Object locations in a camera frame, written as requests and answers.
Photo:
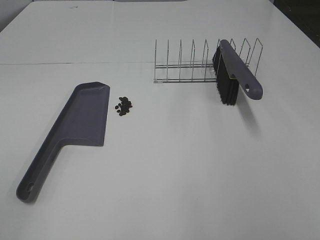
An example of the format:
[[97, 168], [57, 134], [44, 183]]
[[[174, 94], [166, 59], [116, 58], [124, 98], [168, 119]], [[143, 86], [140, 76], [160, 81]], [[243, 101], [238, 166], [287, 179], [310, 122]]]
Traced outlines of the pile of coffee beans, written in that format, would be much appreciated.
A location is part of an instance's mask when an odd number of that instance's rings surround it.
[[119, 97], [118, 99], [120, 102], [114, 107], [114, 109], [119, 116], [124, 116], [130, 112], [133, 104], [126, 96]]

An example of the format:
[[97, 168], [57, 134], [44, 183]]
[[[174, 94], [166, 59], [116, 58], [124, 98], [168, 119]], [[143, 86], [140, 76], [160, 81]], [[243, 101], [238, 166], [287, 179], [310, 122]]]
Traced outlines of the purple plastic dustpan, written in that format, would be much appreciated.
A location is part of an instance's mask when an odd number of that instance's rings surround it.
[[101, 82], [75, 87], [16, 189], [24, 203], [34, 202], [64, 146], [102, 147], [110, 87]]

